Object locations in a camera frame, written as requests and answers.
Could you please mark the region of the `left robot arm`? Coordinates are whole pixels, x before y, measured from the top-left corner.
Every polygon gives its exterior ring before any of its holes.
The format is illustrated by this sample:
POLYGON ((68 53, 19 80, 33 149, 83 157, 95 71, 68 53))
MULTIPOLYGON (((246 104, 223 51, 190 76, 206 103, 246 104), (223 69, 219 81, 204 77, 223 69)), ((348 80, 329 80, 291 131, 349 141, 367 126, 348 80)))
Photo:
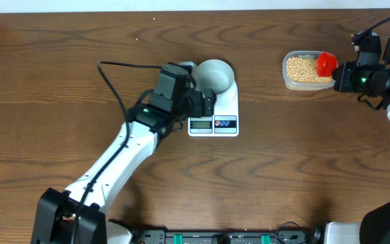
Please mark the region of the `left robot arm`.
POLYGON ((188 117, 212 115, 216 95, 196 86, 193 62, 159 66, 154 89, 129 109, 118 136, 93 166, 60 192, 48 188, 37 205, 32 243, 130 243, 133 232, 107 220, 117 195, 140 164, 188 117))

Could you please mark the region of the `red plastic measuring scoop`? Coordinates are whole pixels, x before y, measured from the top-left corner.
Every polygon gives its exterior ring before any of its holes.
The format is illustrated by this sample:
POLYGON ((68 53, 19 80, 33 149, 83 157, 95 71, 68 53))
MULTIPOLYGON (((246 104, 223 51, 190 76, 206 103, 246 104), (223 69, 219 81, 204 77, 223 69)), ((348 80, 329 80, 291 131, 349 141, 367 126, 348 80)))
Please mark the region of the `red plastic measuring scoop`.
POLYGON ((329 52, 322 52, 317 59, 316 72, 319 77, 330 77, 337 67, 337 58, 329 52))

